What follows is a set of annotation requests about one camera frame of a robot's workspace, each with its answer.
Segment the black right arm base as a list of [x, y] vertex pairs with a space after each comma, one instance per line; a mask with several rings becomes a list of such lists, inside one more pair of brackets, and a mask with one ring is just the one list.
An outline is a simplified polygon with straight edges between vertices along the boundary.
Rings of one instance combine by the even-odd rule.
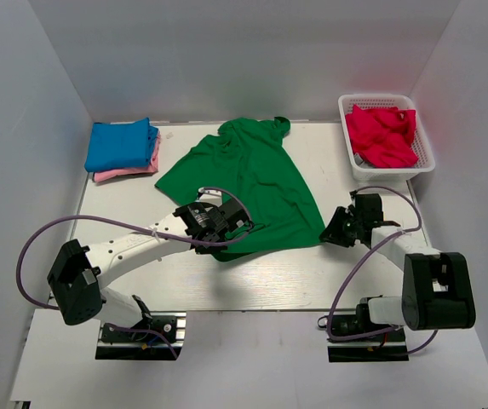
[[385, 363], [409, 360], [405, 333], [402, 329], [365, 337], [368, 331], [387, 328], [379, 325], [365, 329], [355, 314], [335, 314], [331, 332], [339, 340], [327, 339], [330, 363]]

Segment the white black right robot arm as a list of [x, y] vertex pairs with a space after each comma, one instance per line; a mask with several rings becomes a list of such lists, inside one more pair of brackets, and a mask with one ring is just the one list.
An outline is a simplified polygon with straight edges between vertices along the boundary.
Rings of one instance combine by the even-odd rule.
[[[326, 316], [325, 331], [334, 343], [380, 335], [407, 327], [413, 331], [469, 329], [476, 309], [468, 263], [458, 252], [443, 252], [413, 237], [420, 226], [402, 228], [384, 217], [378, 187], [362, 187], [350, 193], [352, 202], [339, 206], [319, 238], [344, 248], [366, 247], [363, 257], [342, 282]], [[402, 273], [400, 295], [365, 297], [355, 310], [355, 323], [335, 327], [338, 303], [357, 272], [375, 254], [390, 261]]]

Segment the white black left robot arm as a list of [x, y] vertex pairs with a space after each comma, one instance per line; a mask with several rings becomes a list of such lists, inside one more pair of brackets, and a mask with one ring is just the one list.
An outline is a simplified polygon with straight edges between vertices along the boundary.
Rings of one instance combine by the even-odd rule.
[[91, 319], [121, 326], [131, 339], [151, 330], [144, 302], [110, 285], [123, 275], [166, 256], [195, 251], [213, 254], [243, 239], [254, 227], [236, 200], [221, 205], [195, 201], [177, 208], [145, 230], [94, 245], [73, 239], [60, 248], [47, 281], [67, 325]]

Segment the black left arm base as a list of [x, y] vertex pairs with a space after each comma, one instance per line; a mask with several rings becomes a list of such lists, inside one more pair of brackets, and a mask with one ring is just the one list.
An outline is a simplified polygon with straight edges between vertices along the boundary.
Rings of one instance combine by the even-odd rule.
[[151, 313], [136, 328], [119, 331], [109, 325], [100, 329], [96, 345], [97, 360], [173, 361], [185, 341], [187, 314]]

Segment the green t shirt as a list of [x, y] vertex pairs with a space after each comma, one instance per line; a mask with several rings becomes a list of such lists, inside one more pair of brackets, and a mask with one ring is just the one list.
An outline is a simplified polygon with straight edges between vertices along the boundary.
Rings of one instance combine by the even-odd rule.
[[255, 224], [250, 235], [215, 254], [229, 262], [263, 251], [319, 245], [324, 222], [300, 171], [284, 150], [290, 121], [237, 118], [205, 136], [155, 184], [178, 205], [201, 187], [221, 187], [238, 197]]

